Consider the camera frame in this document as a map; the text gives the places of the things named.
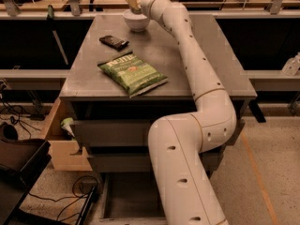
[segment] concrete floor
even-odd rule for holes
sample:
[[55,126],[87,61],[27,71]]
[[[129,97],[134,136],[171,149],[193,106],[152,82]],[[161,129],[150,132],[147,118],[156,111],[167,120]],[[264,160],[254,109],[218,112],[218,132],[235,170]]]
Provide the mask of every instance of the concrete floor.
[[[266,123],[258,123],[246,111],[236,136],[226,144],[211,183],[231,225],[300,224],[300,116],[291,116],[287,104],[260,107]],[[35,126],[41,128],[42,122]],[[18,130],[26,136],[20,127]],[[50,162],[31,192],[54,199],[68,196],[76,179],[87,174],[90,172],[55,171]],[[167,224],[150,173],[114,174],[111,189],[106,213],[111,219],[104,222],[100,217],[100,197],[86,224]],[[49,202],[28,196],[22,209],[56,218],[71,201]],[[81,205],[70,206],[60,218],[77,213]],[[74,224],[74,218],[67,222]]]

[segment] bag of chips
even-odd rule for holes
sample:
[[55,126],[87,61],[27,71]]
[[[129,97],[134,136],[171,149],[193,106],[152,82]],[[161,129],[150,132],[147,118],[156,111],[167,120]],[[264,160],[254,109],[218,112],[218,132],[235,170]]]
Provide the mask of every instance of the bag of chips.
[[137,57],[132,51],[122,53],[111,61],[99,62],[97,65],[123,86],[130,98],[168,81],[168,77]]

